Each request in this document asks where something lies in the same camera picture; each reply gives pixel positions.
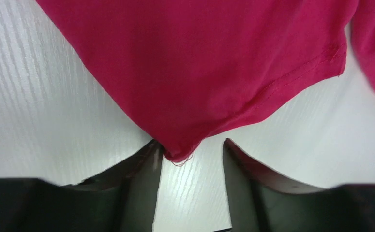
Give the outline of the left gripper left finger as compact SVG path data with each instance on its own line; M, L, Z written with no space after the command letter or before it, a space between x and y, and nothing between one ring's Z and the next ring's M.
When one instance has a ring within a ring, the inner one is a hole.
M151 232L162 153L152 140L76 185L0 178L0 232Z

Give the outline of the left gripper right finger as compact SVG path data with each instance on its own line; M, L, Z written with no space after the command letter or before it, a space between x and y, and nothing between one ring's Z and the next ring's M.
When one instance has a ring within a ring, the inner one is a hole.
M223 143L233 232L375 232L375 184L319 188Z

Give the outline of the crimson red t-shirt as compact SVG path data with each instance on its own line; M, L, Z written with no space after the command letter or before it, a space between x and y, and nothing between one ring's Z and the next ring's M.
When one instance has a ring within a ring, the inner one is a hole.
M126 115L181 162L341 75L375 91L375 0L40 0Z

